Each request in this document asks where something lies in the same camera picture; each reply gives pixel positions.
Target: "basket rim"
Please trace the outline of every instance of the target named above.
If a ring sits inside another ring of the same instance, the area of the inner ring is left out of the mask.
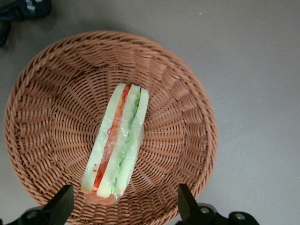
[[[101,30],[101,31],[89,31],[84,33],[79,33],[72,35],[70,37],[66,37],[62,40],[59,40],[49,46],[47,46],[44,50],[38,53],[35,57],[31,59],[31,61],[27,64],[27,66],[20,72],[11,92],[7,100],[5,114],[4,114],[4,136],[6,141],[6,147],[9,155],[10,162],[12,167],[25,188],[25,190],[30,194],[30,196],[38,202],[39,195],[35,191],[30,191],[35,189],[34,183],[26,179],[26,176],[21,173],[22,169],[26,170],[25,167],[20,167],[20,165],[14,163],[15,157],[18,155],[16,143],[13,142],[11,138],[11,134],[14,133],[13,122],[12,118],[16,114],[16,106],[17,106],[17,99],[23,94],[26,84],[31,80],[32,75],[30,72],[36,68],[40,67],[47,62],[48,59],[54,57],[54,55],[59,51],[67,50],[70,47],[74,47],[75,45],[83,45],[85,42],[89,41],[97,41],[97,40],[115,40],[116,42],[124,42],[130,43],[132,45],[138,45],[145,49],[150,49],[152,52],[157,53],[162,60],[166,60],[171,62],[174,66],[178,67],[189,80],[192,80],[192,84],[189,84],[190,88],[200,88],[201,93],[204,94],[206,97],[206,101],[211,108],[211,111],[207,112],[209,114],[208,118],[210,119],[210,124],[213,127],[208,127],[208,129],[213,130],[213,132],[208,132],[210,136],[208,136],[208,140],[213,143],[213,150],[208,151],[208,158],[210,159],[209,163],[205,163],[203,170],[205,171],[202,173],[201,177],[199,177],[199,181],[197,185],[194,187],[190,187],[191,192],[194,194],[195,198],[198,198],[202,190],[205,188],[215,166],[215,160],[217,157],[217,149],[218,149],[218,128],[217,122],[215,119],[215,114],[213,111],[212,104],[208,95],[203,87],[203,85],[198,80],[197,76],[194,72],[186,65],[186,63],[176,54],[169,51],[168,49],[164,48],[162,45],[158,44],[157,42],[151,41],[145,37],[139,36],[137,34],[126,33],[122,31],[114,31],[114,30]],[[168,213],[166,212],[161,217],[156,220],[150,222],[150,224],[164,224],[169,222],[170,220],[176,218],[179,215],[177,211],[177,207],[170,210]]]

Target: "black clamp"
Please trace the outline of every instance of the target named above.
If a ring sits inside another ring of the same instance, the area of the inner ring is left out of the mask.
[[[73,209],[73,186],[65,185],[47,205],[29,209],[7,225],[64,225]]]
[[[259,225],[248,213],[232,212],[225,218],[212,205],[197,203],[186,184],[178,187],[178,210],[182,221],[176,225]]]

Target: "black object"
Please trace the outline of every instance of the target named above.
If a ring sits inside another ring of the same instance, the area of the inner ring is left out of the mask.
[[[51,11],[51,0],[16,0],[0,8],[0,47],[9,35],[12,21],[25,21],[44,17]]]
[[[47,205],[29,209],[7,225],[64,225],[73,209],[73,186],[65,185]]]
[[[182,221],[176,225],[259,225],[248,213],[232,212],[225,218],[212,205],[197,203],[186,184],[178,186],[178,210]]]
[[[7,225],[64,225],[73,209],[73,186],[65,185],[45,207],[29,209]],[[197,203],[186,184],[178,187],[178,209],[182,221],[176,225],[259,225],[248,213],[232,212],[225,218],[212,205]]]

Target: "woven basket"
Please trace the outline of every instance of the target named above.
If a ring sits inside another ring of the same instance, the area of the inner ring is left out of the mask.
[[[88,205],[82,175],[119,82],[150,91],[145,136],[120,202]],[[199,196],[217,153],[213,109],[193,72],[159,44],[115,31],[79,34],[38,54],[11,91],[4,132],[15,173],[37,203],[74,185],[74,225],[170,221],[179,215],[177,185]]]

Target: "black cable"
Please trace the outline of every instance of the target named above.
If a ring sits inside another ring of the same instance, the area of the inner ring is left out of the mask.
[[[2,29],[0,30],[0,48],[5,45],[6,40],[8,39],[8,35],[11,29],[10,22],[3,21],[2,22]]]
[[[11,30],[11,21],[25,21],[37,19],[48,15],[51,11],[51,0],[16,0],[6,6],[0,7],[0,47],[2,47]]]

